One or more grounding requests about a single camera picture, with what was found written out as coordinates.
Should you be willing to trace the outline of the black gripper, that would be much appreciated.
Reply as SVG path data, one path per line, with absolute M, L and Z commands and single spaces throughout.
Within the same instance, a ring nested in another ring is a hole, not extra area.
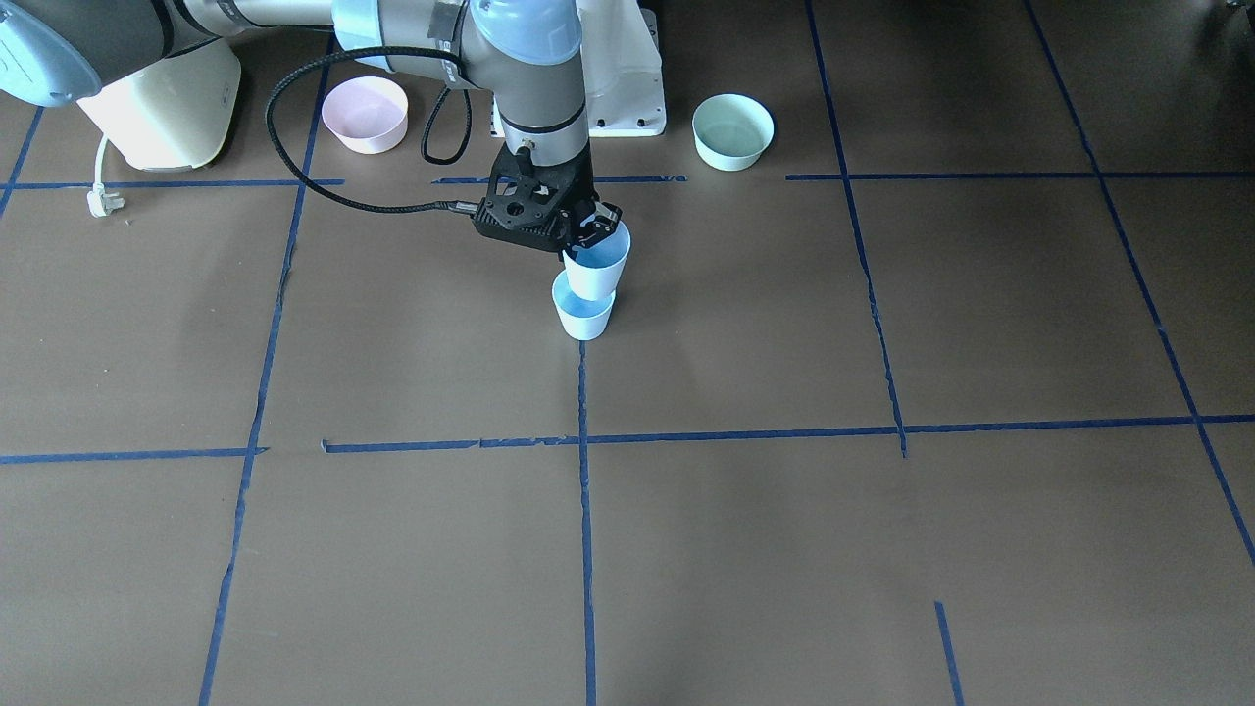
M 543 253 L 590 250 L 621 223 L 622 209 L 597 196 L 590 147 L 560 166 L 533 166 L 525 148 L 499 148 L 474 212 L 479 234 Z

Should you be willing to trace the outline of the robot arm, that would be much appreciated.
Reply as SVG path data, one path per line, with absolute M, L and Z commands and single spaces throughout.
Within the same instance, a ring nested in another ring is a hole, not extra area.
M 376 59 L 448 90 L 489 92 L 503 128 L 483 198 L 407 213 L 466 214 L 484 237 L 545 253 L 600 245 L 622 219 L 594 186 L 574 1 L 5 1 L 3 90 L 31 107 L 67 107 L 159 60 L 264 28 L 323 28 L 339 45 L 282 76 L 265 108 L 279 159 L 318 196 L 374 209 L 291 161 L 274 125 L 279 98 L 318 69 Z

